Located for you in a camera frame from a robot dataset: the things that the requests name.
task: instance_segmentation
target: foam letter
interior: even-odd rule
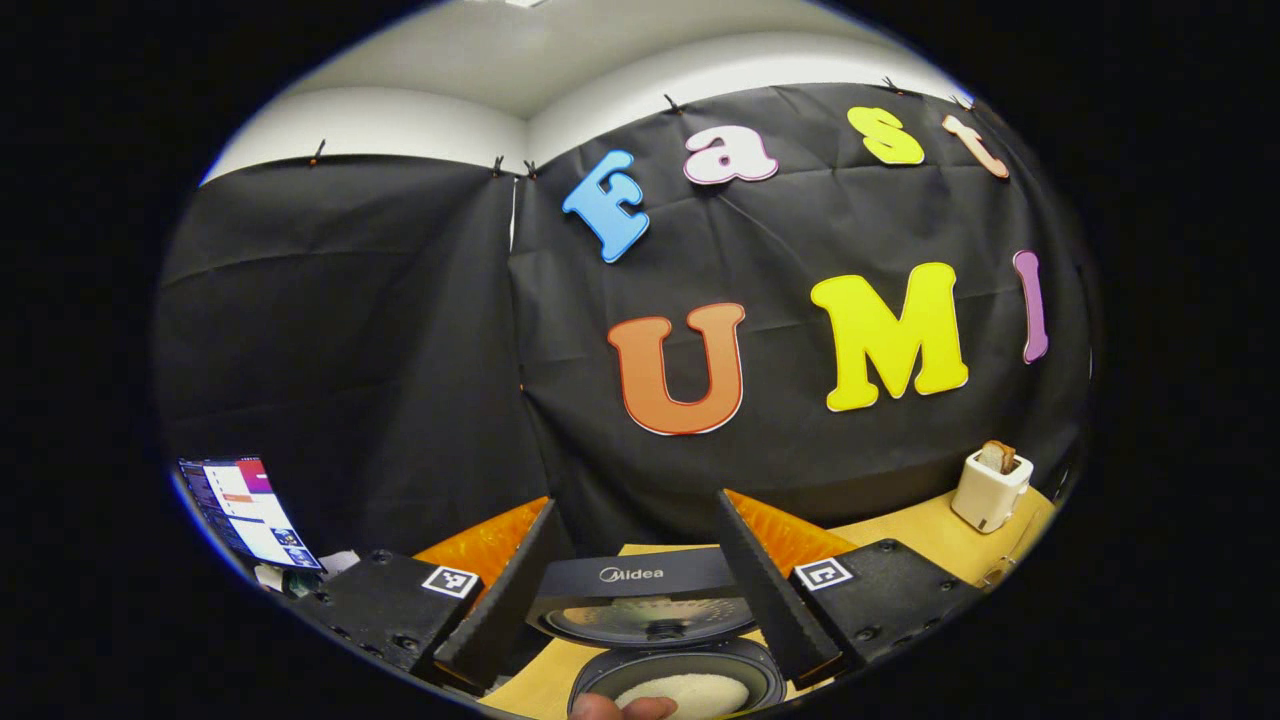
[[[723,145],[712,147],[719,140]],[[739,126],[704,129],[685,142],[695,151],[685,160],[685,177],[698,184],[717,184],[733,178],[762,181],[778,172],[778,161],[764,151],[760,133]]]
[[[609,331],[618,350],[622,401],[641,428],[659,436],[707,433],[730,421],[742,405],[742,363],[737,352],[737,324],[746,316],[741,305],[718,302],[689,314],[689,327],[703,334],[707,350],[707,395],[698,402],[680,402],[667,392],[667,363],[662,341],[671,334],[666,318],[639,318]]]
[[[960,142],[964,142],[964,146],[969,149],[969,152],[973,152],[973,156],[977,158],[978,161],[982,163],[982,167],[987,168],[991,174],[997,178],[1009,177],[1009,168],[1006,168],[1000,160],[992,158],[991,152],[987,152],[987,149],[982,145],[982,136],[978,135],[978,131],[961,123],[951,115],[942,118],[942,127],[951,135],[959,137]]]
[[[625,150],[611,150],[603,160],[577,187],[568,193],[561,210],[577,213],[588,227],[600,238],[600,258],[612,263],[622,256],[635,241],[649,228],[649,215],[636,213],[628,215],[621,204],[639,205],[644,200],[640,186],[618,170],[631,167],[635,158]],[[609,191],[604,192],[600,183],[608,178]]]
[[[850,108],[849,124],[863,133],[863,145],[886,165],[919,165],[924,149],[902,131],[902,120],[883,108]]]
[[[861,275],[841,275],[815,284],[809,296],[831,315],[836,337],[836,389],[827,396],[827,407],[840,413],[876,402],[879,389],[867,379],[867,357],[895,398],[906,392],[916,354],[923,355],[915,378],[915,391],[920,395],[955,389],[969,382],[969,368],[960,359],[960,332],[951,296],[955,282],[956,273],[950,265],[916,265],[906,282],[901,320]]]
[[[1014,269],[1023,279],[1023,300],[1027,302],[1027,346],[1023,348],[1023,363],[1030,365],[1048,352],[1044,301],[1039,291],[1039,258],[1029,250],[1015,252]]]

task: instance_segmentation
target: black fabric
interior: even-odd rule
[[[335,156],[204,186],[156,299],[170,451],[261,455],[320,555],[411,555],[545,495],[512,341],[512,182]]]
[[[882,165],[846,111],[883,108],[924,149],[919,167]],[[942,128],[975,128],[1010,178],[989,174]],[[781,163],[763,182],[703,187],[682,174],[684,143],[722,126],[758,131]],[[635,156],[648,232],[616,263],[561,204],[611,150]],[[636,208],[627,206],[628,211]],[[856,521],[941,495],[963,456],[1000,438],[1036,462],[1052,495],[1079,439],[1089,384],[1091,315],[1083,238],[1043,172],[1002,123],[932,97],[858,85],[735,92],[655,114],[548,161],[517,183],[509,259],[526,397],[552,493],[582,552],[623,542],[714,542],[713,492],[730,487],[823,525]],[[1039,256],[1048,354],[1023,363],[1023,290],[1012,255]],[[836,359],[818,282],[859,274],[900,313],[911,269],[941,261],[969,380],[963,388],[832,413]],[[713,432],[663,437],[623,406],[605,340],[623,320],[660,315],[672,397],[707,391],[701,336],[685,318],[737,302],[744,400]],[[916,372],[919,360],[916,360]],[[868,370],[878,383],[874,369]]]

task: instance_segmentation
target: ceiling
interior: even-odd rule
[[[284,95],[397,87],[447,95],[530,119],[588,81],[699,40],[809,32],[900,47],[806,0],[503,0],[434,4],[371,36]]]

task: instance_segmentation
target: rice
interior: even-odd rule
[[[668,720],[709,720],[740,710],[748,694],[746,685],[733,678],[689,673],[640,683],[613,702],[626,707],[637,697],[669,697],[680,710]]]

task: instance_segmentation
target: letter m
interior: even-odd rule
[[[861,275],[840,275],[815,284],[809,296],[827,310],[836,340],[836,389],[827,395],[827,407],[840,413],[876,402],[879,389],[867,378],[867,360],[876,365],[893,398],[906,392],[916,355],[923,356],[915,378],[920,395],[964,386],[969,368],[960,359],[951,293],[955,281],[950,265],[918,265],[906,283],[901,318]]]

